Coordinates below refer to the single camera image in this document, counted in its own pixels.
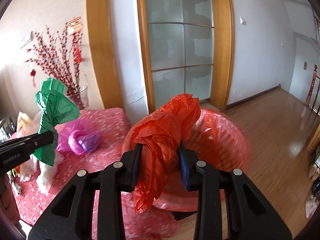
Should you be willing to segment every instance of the pink plastic bag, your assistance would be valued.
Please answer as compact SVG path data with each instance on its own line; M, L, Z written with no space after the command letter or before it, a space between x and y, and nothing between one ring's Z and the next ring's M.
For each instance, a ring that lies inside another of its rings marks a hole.
M94 151L99 144L100 133L94 129L91 121L76 119L61 129L58 137L58 152L74 152L83 155Z
M249 170L249 142L236 124L213 109L201 109L201 116L192 127L191 136L184 146L218 170L230 172L239 168L245 173ZM196 211L197 193L186 191L180 177L176 177L153 205L174 212ZM220 199L224 200L223 190L220 190Z
M95 207L98 205L99 195L97 191ZM173 236L178 230L178 222L168 211L151 206L142 214L136 214L133 193L121 192L121 203L126 240L162 240ZM97 239L98 208L93 210L92 239Z

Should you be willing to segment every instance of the white stuffed toy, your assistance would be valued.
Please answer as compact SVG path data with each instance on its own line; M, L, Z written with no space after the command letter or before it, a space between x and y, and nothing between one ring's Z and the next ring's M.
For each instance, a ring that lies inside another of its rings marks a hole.
M63 156L58 152L56 152L53 167L39 161L41 173L37 178L37 184L42 194L46 194L49 192L49 189L51 188L53 182L53 178L57 174L58 165L62 163L62 161Z
M39 112L32 122L23 125L21 130L17 133L17 138L28 136L37 133L40 126L41 112ZM57 174L58 165L63 161L63 156L55 152L54 165L49 166L40 161L32 154L30 160L20 165L20 172L18 174L20 181L29 181L31 175L38 170L38 163L40 166L41 174L38 176L36 182L41 193L46 194L49 192L53 178Z

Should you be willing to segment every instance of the wooden door frame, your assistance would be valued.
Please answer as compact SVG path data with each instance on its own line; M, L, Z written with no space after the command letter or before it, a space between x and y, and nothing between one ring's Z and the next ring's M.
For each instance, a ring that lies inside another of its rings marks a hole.
M143 73L149 112L155 110L151 61L148 40L146 1L137 0ZM214 20L214 60L209 102L224 111L227 106L234 55L232 0L212 0Z
M312 152L314 151L320 142L320 125L316 128L316 131L314 134L310 135L310 141L307 145L307 151Z
M93 68L105 108L123 108L113 54L109 0L86 0L88 38Z

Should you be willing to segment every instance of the glass vase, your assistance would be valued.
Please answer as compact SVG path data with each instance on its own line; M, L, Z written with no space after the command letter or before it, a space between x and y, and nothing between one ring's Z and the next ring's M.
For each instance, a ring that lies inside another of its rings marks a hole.
M88 87L81 86L80 92L67 96L80 110L89 109Z

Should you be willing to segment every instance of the wooden floor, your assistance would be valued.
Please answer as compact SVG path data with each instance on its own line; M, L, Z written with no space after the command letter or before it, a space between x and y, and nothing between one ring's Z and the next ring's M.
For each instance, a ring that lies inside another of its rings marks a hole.
M318 118L296 98L277 89L225 114L238 124L252 147L248 177L271 202L295 237L306 225L305 203L311 194L310 154L305 150ZM223 237L227 236L225 204ZM196 215L180 220L174 240L193 239Z

